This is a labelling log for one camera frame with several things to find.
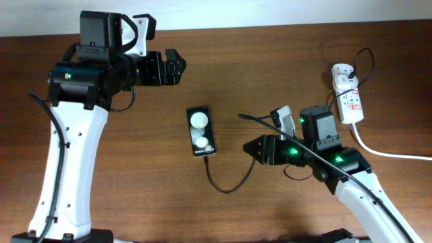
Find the black Galaxy flip phone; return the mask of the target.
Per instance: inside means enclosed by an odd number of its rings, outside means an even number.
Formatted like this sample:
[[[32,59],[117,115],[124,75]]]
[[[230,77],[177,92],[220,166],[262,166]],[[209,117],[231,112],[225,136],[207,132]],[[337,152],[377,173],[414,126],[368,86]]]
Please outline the black Galaxy flip phone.
[[[213,155],[217,152],[211,113],[208,106],[186,110],[192,154],[195,157]]]

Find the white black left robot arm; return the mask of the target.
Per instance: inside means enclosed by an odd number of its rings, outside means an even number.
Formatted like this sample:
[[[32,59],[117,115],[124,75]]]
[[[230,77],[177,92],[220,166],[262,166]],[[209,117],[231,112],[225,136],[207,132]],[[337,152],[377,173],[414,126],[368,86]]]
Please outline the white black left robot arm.
[[[95,158],[113,97],[137,86],[176,85],[186,69],[175,49],[146,49],[156,23],[149,14],[80,14],[80,40],[49,72],[47,98],[38,100],[51,121],[43,189],[28,230],[12,242],[115,241],[90,218]]]

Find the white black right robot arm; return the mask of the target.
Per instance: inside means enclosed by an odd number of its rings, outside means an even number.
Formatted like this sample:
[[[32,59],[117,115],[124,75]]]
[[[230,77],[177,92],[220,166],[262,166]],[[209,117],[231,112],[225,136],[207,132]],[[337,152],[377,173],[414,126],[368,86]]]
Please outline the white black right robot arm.
[[[279,116],[262,135],[243,146],[262,165],[309,166],[313,176],[357,218],[373,242],[421,242],[393,205],[371,165],[355,148],[342,146],[333,113],[325,105],[300,111],[302,138],[291,117]]]

